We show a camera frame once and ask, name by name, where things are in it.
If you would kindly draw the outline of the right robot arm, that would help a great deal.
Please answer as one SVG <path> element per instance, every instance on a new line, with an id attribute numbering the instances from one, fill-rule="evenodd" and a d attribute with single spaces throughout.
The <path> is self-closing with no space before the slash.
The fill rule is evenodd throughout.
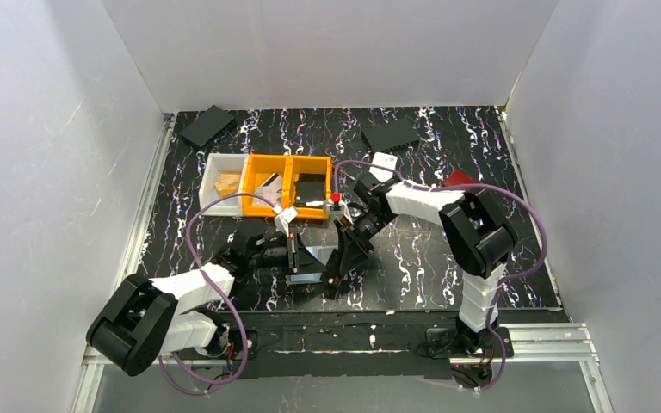
<path id="1" fill-rule="evenodd" d="M 338 246 L 328 259 L 323 282 L 338 287 L 347 273 L 368 259 L 374 236 L 397 217 L 411 216 L 442 228 L 463 271 L 459 327 L 478 334 L 494 324 L 494 296 L 517 235 L 490 191 L 422 190 L 397 178 L 382 182 L 370 172 L 356 180 L 354 191 L 367 208 L 354 220 L 335 220 Z"/>

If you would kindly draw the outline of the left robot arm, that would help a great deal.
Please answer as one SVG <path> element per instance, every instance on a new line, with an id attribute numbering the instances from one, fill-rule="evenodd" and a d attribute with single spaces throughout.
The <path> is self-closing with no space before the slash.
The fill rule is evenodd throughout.
<path id="1" fill-rule="evenodd" d="M 295 231 L 270 232 L 251 220 L 198 269 L 154 279 L 129 275 L 88 328 L 86 342 L 136 376 L 160 355 L 209 346 L 218 325 L 199 309 L 228 295 L 239 278 L 269 268 L 313 283 L 339 260 L 335 247 L 307 247 Z"/>

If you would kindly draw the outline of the grey card holder blue inside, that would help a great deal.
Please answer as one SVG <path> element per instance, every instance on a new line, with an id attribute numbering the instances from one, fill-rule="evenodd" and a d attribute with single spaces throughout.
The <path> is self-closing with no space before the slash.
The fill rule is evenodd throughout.
<path id="1" fill-rule="evenodd" d="M 328 284 L 340 278 L 342 253 L 337 246 L 305 246 L 297 243 L 288 246 L 286 283 Z"/>

